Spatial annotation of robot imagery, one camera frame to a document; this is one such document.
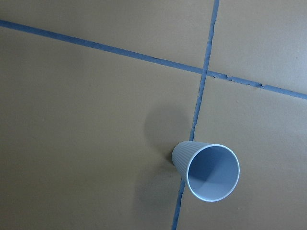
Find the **blue ribbed cup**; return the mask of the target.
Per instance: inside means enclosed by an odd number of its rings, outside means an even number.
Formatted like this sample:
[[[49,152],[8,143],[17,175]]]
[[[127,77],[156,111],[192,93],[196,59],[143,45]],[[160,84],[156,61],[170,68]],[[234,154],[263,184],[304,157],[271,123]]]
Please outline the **blue ribbed cup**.
[[[239,181],[238,158],[221,144],[183,141],[173,149],[172,162],[191,193],[205,202],[226,198]]]

